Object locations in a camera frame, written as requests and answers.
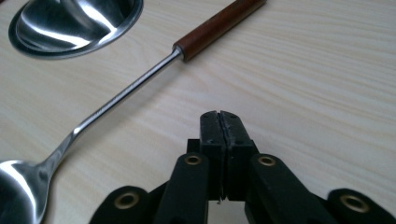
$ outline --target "wooden handle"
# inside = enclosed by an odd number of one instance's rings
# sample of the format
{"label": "wooden handle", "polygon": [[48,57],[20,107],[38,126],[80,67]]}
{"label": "wooden handle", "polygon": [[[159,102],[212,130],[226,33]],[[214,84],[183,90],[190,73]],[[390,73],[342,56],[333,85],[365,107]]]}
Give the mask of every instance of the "wooden handle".
{"label": "wooden handle", "polygon": [[174,48],[178,47],[182,50],[184,55],[183,61],[187,62],[201,50],[233,28],[238,22],[242,21],[257,8],[264,5],[265,2],[266,0],[234,1],[218,14],[202,23],[187,35],[181,37],[174,44]]}

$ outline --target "brass insert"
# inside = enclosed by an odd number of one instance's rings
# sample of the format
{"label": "brass insert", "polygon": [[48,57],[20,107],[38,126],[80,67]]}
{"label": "brass insert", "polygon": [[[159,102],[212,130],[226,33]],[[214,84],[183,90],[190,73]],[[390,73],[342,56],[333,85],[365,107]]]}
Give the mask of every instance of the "brass insert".
{"label": "brass insert", "polygon": [[118,209],[123,210],[137,205],[138,202],[139,202],[139,195],[133,191],[129,191],[117,197],[116,200],[114,201],[114,205]]}
{"label": "brass insert", "polygon": [[273,166],[276,164],[276,161],[269,156],[259,157],[258,161],[261,165],[265,166]]}
{"label": "brass insert", "polygon": [[370,206],[356,196],[345,194],[340,197],[340,200],[347,208],[355,212],[366,213],[370,210]]}
{"label": "brass insert", "polygon": [[201,163],[202,159],[201,159],[201,157],[198,157],[198,156],[189,156],[189,157],[186,157],[186,159],[184,161],[188,165],[198,165],[199,163]]}

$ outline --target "ladle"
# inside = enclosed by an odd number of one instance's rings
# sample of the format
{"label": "ladle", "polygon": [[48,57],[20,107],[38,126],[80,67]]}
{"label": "ladle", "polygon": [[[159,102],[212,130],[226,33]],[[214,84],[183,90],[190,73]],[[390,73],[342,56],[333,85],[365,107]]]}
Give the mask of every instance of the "ladle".
{"label": "ladle", "polygon": [[14,16],[8,37],[29,56],[74,57],[125,34],[142,9],[143,0],[32,0]]}
{"label": "ladle", "polygon": [[95,123],[175,59],[182,58],[184,62],[188,61],[264,3],[265,0],[235,1],[179,39],[170,55],[83,120],[43,162],[39,164],[26,161],[1,162],[0,223],[39,223],[45,213],[51,177],[68,149],[87,130],[87,127]]}

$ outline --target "wooden table surface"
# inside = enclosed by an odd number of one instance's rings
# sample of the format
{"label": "wooden table surface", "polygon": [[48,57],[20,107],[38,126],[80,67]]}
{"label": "wooden table surface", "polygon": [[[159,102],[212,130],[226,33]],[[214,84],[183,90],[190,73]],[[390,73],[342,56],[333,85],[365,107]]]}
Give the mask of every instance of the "wooden table surface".
{"label": "wooden table surface", "polygon": [[[0,5],[0,160],[44,160],[231,1],[147,0],[126,35],[58,61],[10,45],[8,26],[25,3]],[[355,189],[395,215],[396,2],[268,0],[80,138],[52,179],[44,223],[88,223],[112,190],[167,181],[211,110],[238,115],[260,152],[283,160],[313,193]],[[209,223],[247,223],[243,204],[210,203]]]}

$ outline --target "black plastic part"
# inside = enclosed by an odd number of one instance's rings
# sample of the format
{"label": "black plastic part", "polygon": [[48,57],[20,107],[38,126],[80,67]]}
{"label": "black plastic part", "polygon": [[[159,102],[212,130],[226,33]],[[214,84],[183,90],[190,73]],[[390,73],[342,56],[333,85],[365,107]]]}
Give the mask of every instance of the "black plastic part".
{"label": "black plastic part", "polygon": [[[135,205],[128,207],[132,201]],[[122,187],[110,193],[93,214],[91,224],[149,223],[149,194],[136,187]]]}
{"label": "black plastic part", "polygon": [[364,194],[352,189],[336,189],[330,192],[327,207],[341,223],[396,223],[396,219],[389,212]]}
{"label": "black plastic part", "polygon": [[259,150],[238,116],[220,111],[219,117],[227,145],[224,191],[230,201],[244,201],[248,191],[248,163]]}
{"label": "black plastic part", "polygon": [[205,155],[187,153],[179,157],[153,223],[206,223],[208,174]]}
{"label": "black plastic part", "polygon": [[[167,183],[151,193],[136,187],[113,191],[90,223],[202,224],[207,222],[207,201],[228,197],[246,202],[249,223],[396,224],[390,213],[357,191],[334,190],[327,201],[310,193],[282,160],[259,154],[232,113],[203,114],[200,135],[188,140],[187,154],[179,157]],[[136,199],[133,206],[124,206]]]}
{"label": "black plastic part", "polygon": [[252,188],[247,201],[260,199],[274,223],[338,223],[277,157],[253,156],[249,176]]}
{"label": "black plastic part", "polygon": [[223,189],[226,144],[223,129],[216,111],[204,113],[200,117],[200,152],[209,158],[209,200],[220,200],[225,198]]}

